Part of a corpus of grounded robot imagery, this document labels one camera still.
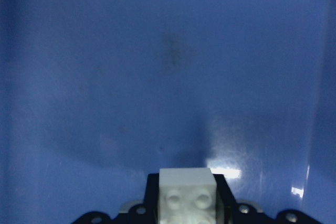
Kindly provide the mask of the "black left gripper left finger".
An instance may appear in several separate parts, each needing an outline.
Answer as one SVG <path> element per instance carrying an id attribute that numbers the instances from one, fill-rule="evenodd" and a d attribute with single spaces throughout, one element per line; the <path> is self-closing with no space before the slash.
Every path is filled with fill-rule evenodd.
<path id="1" fill-rule="evenodd" d="M 143 205 L 146 215 L 149 216 L 149 223 L 159 223 L 159 191 L 159 173 L 148 174 Z"/>

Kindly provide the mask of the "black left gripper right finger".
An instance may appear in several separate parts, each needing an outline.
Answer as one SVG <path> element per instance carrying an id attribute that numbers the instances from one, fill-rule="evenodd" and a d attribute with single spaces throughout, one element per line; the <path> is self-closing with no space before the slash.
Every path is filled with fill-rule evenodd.
<path id="1" fill-rule="evenodd" d="M 214 174 L 216 181 L 216 204 L 215 216 L 216 223 L 228 224 L 233 223 L 234 207 L 236 200 L 231 189 L 224 177 L 221 174 Z"/>

